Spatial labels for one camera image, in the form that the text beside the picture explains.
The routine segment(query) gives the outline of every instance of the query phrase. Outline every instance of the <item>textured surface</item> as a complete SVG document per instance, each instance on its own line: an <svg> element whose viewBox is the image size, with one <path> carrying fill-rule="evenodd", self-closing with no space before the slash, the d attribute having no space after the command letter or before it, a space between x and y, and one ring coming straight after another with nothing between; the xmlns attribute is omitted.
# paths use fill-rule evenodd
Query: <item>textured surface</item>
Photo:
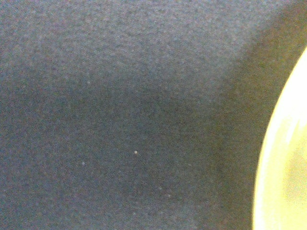
<svg viewBox="0 0 307 230"><path fill-rule="evenodd" d="M304 3L0 6L3 229L250 228Z"/></svg>

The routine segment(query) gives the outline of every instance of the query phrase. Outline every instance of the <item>felt surface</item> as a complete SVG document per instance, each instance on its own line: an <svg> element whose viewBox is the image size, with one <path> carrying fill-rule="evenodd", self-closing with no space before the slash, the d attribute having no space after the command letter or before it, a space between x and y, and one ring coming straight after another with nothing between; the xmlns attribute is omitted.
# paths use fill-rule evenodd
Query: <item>felt surface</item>
<svg viewBox="0 0 307 230"><path fill-rule="evenodd" d="M2 229L251 228L305 3L0 6Z"/></svg>

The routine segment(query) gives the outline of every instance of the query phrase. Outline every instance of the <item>dark gray fabric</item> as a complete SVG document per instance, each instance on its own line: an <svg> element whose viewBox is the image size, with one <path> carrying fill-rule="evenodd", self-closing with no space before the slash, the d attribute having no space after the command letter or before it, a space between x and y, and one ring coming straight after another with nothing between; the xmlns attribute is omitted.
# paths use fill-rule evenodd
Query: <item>dark gray fabric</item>
<svg viewBox="0 0 307 230"><path fill-rule="evenodd" d="M1 229L251 229L303 1L0 6Z"/></svg>

